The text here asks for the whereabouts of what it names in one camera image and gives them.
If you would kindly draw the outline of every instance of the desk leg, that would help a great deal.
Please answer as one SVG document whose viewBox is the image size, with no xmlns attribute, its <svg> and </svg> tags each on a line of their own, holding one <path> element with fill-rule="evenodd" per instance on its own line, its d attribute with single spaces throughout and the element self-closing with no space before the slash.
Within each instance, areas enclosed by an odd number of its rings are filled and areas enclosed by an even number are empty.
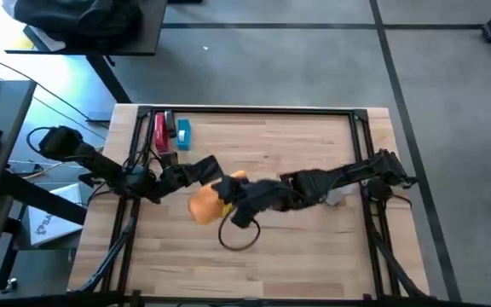
<svg viewBox="0 0 491 307">
<path fill-rule="evenodd" d="M 57 217 L 83 225 L 86 209 L 54 195 L 27 180 L 4 171 L 0 179 L 0 195 L 10 195 L 24 205 L 34 206 Z"/>
<path fill-rule="evenodd" d="M 86 55 L 86 60 L 90 63 L 92 68 L 94 68 L 95 73 L 98 74 L 101 81 L 106 85 L 117 103 L 132 103 L 132 100 L 128 97 L 126 91 L 124 91 L 123 86 L 120 84 L 117 77 L 115 77 L 115 74 L 103 58 L 103 55 Z M 95 112 L 88 114 L 90 121 L 98 123 L 111 121 L 111 115 L 112 113 L 110 112 Z"/>
</svg>

